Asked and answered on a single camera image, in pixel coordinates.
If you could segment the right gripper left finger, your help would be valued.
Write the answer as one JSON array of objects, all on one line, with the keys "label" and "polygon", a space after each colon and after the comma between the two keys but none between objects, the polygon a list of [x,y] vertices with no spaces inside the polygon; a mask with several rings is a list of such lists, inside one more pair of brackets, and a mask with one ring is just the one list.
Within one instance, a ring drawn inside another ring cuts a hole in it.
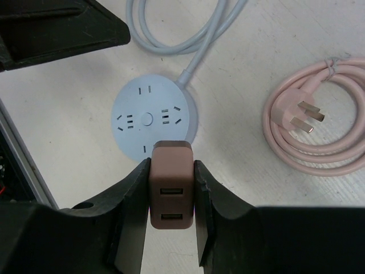
[{"label": "right gripper left finger", "polygon": [[123,180],[72,207],[71,214],[107,225],[104,261],[119,273],[140,273],[148,217],[148,175],[151,159],[143,160]]}]

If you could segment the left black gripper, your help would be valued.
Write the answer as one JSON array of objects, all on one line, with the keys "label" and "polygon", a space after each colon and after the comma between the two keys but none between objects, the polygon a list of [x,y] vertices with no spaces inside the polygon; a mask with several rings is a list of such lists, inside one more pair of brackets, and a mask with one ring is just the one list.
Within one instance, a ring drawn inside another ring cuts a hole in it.
[{"label": "left black gripper", "polygon": [[98,1],[1,1],[1,71],[130,42],[125,22]]}]

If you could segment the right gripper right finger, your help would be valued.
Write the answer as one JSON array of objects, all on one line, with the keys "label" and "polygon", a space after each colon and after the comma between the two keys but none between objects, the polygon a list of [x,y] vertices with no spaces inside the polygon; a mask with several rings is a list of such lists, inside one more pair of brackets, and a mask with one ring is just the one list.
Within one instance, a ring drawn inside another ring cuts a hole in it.
[{"label": "right gripper right finger", "polygon": [[256,273],[257,212],[194,163],[198,263],[204,273]]}]

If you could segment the pink brown charger plug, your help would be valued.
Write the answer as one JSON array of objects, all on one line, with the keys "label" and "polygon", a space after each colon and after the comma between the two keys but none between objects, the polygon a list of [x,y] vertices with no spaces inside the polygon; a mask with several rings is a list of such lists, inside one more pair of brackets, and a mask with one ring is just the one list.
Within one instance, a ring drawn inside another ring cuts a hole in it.
[{"label": "pink brown charger plug", "polygon": [[193,223],[194,160],[187,141],[157,142],[149,171],[149,208],[156,229],[187,229]]}]

